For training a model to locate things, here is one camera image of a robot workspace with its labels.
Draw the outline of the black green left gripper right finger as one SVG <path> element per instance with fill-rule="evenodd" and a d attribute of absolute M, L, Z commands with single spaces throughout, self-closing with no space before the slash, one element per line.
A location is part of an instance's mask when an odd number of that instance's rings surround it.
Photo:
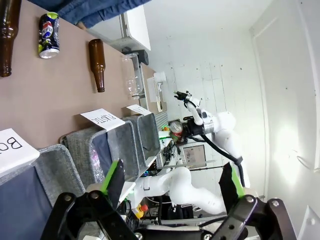
<path fill-rule="evenodd" d="M 223 166 L 219 186 L 227 217 L 213 233 L 212 240 L 243 240 L 247 226 L 256 229 L 260 240 L 297 240 L 284 202 L 279 198 L 263 202 L 245 194 L 229 163 Z"/>

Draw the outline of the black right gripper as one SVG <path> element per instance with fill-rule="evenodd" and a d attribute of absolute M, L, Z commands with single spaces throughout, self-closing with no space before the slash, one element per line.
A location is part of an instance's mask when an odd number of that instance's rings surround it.
<path fill-rule="evenodd" d="M 183 118 L 183 132 L 185 137 L 201 136 L 204 134 L 204 125 L 197 125 L 192 116 Z"/>

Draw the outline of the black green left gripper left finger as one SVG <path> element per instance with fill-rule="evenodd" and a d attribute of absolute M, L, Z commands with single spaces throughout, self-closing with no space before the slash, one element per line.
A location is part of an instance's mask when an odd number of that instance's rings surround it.
<path fill-rule="evenodd" d="M 77 240 L 85 223 L 96 222 L 110 240 L 140 240 L 117 212 L 125 183 L 124 164 L 114 161 L 101 190 L 92 190 L 77 197 L 61 193 L 43 229 L 43 240 Z"/>

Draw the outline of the red silver drink can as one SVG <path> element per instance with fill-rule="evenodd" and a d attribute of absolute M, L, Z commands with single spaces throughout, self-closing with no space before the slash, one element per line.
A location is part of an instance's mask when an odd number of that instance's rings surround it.
<path fill-rule="evenodd" d="M 179 120 L 169 123 L 169 135 L 175 142 L 182 137 L 183 130 L 183 124 Z"/>

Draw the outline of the clear plastic bottle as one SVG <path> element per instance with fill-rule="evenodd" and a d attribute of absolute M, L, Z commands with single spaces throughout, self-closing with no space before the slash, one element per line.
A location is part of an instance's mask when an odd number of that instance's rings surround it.
<path fill-rule="evenodd" d="M 125 90 L 129 97 L 138 100 L 144 90 L 138 55 L 124 55 L 121 64 Z"/>

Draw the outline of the gray felt basket can label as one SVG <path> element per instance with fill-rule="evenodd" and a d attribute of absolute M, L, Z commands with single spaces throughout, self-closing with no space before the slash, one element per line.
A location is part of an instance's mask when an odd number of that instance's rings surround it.
<path fill-rule="evenodd" d="M 161 150 L 155 115 L 136 114 L 123 117 L 122 120 L 132 123 L 138 162 L 141 168 L 146 168 L 147 160 L 156 157 Z"/>

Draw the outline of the gray felt basket bottle label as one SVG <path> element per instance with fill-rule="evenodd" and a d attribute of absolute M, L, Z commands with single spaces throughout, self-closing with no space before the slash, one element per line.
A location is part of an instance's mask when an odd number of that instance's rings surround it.
<path fill-rule="evenodd" d="M 33 163 L 0 177 L 0 240 L 40 240 L 58 196 L 85 192 L 65 146 L 39 152 Z"/>

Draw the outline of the white paper label CAN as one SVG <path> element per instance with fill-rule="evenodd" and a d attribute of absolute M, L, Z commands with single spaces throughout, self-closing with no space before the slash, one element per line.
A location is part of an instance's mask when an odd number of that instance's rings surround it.
<path fill-rule="evenodd" d="M 141 115 L 144 115 L 144 116 L 149 114 L 147 109 L 141 107 L 138 104 L 133 104 L 133 105 L 127 106 L 126 108 L 131 110 L 131 111 L 133 111 L 133 112 L 135 112 L 135 113 L 138 113 L 138 114 L 141 114 Z"/>

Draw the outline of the gray felt basket plastic label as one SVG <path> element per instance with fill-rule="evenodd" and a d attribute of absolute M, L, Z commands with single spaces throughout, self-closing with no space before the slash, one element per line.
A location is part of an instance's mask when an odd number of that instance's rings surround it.
<path fill-rule="evenodd" d="M 60 142 L 69 150 L 85 188 L 97 183 L 91 163 L 91 145 L 98 154 L 104 176 L 107 175 L 114 161 L 122 160 L 124 179 L 135 182 L 139 177 L 140 166 L 135 134 L 130 121 L 110 131 L 95 125 L 65 135 L 60 138 Z"/>

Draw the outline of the blue Pepsi drink can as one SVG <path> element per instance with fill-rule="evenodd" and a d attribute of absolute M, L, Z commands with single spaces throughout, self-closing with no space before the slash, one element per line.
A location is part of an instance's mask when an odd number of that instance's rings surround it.
<path fill-rule="evenodd" d="M 59 20 L 56 12 L 47 12 L 39 19 L 38 55 L 42 59 L 53 58 L 60 52 Z"/>

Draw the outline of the computer monitor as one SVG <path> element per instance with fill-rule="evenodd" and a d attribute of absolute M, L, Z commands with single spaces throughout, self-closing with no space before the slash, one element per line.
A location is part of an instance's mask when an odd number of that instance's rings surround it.
<path fill-rule="evenodd" d="M 191 168 L 200 168 L 206 166 L 206 154 L 203 144 L 184 147 L 183 154 L 187 166 Z"/>

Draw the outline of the white cardboard box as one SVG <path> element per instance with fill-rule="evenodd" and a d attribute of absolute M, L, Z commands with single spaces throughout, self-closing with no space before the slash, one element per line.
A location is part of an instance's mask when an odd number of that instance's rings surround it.
<path fill-rule="evenodd" d="M 156 103 L 158 112 L 162 112 L 161 96 L 162 92 L 161 85 L 167 81 L 165 72 L 155 72 L 153 77 L 147 79 L 149 100 L 151 103 Z"/>

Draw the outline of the crushed bottle with pink label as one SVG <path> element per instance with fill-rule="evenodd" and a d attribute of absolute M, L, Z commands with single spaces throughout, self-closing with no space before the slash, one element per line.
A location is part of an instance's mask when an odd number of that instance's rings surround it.
<path fill-rule="evenodd" d="M 90 161 L 92 164 L 92 171 L 96 183 L 102 183 L 105 179 L 103 169 L 100 165 L 98 153 L 93 144 L 90 145 Z"/>

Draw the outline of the yellow red emergency stop button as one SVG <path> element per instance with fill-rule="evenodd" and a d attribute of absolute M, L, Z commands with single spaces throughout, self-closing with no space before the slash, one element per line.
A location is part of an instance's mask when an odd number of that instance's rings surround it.
<path fill-rule="evenodd" d="M 133 208 L 132 209 L 132 212 L 135 214 L 135 216 L 138 218 L 138 219 L 141 219 L 145 212 L 148 211 L 148 206 L 146 204 L 138 204 L 138 206 L 136 208 Z"/>

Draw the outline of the black box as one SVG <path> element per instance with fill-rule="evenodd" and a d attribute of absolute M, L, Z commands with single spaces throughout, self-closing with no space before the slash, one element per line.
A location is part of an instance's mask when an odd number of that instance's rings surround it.
<path fill-rule="evenodd" d="M 146 66 L 149 65 L 149 55 L 146 50 L 144 50 L 144 49 L 136 50 L 135 53 L 137 54 L 138 62 L 140 64 L 143 63 Z"/>

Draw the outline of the white paper label PLASTIC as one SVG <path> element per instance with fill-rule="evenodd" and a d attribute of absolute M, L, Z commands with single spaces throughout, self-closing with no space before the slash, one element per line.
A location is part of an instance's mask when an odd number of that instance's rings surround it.
<path fill-rule="evenodd" d="M 103 108 L 84 112 L 80 115 L 93 122 L 97 126 L 105 129 L 107 132 L 125 124 L 125 121 L 116 117 Z"/>

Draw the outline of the white paper label BOTTLE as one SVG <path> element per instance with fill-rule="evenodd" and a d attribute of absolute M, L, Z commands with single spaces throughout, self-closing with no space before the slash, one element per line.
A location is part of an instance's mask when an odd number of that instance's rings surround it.
<path fill-rule="evenodd" d="M 39 156 L 40 152 L 12 128 L 0 131 L 0 178 L 31 164 Z"/>

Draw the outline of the white desk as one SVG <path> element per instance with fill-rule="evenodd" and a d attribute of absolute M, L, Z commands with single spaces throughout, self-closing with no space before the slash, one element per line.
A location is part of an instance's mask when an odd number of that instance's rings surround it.
<path fill-rule="evenodd" d="M 114 49 L 151 50 L 144 6 L 140 5 L 87 30 Z"/>

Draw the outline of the small brown glass bottle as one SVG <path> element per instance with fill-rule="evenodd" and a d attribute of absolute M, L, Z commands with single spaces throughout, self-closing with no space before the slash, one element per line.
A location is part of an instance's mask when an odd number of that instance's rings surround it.
<path fill-rule="evenodd" d="M 88 43 L 90 70 L 95 79 L 98 93 L 105 92 L 104 72 L 106 69 L 104 44 L 99 38 Z"/>

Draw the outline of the large brown glass bottle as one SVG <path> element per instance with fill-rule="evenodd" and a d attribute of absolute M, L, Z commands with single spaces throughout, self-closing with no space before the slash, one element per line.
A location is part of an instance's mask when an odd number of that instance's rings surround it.
<path fill-rule="evenodd" d="M 22 0 L 0 0 L 0 77 L 12 74 L 14 41 L 19 32 Z"/>

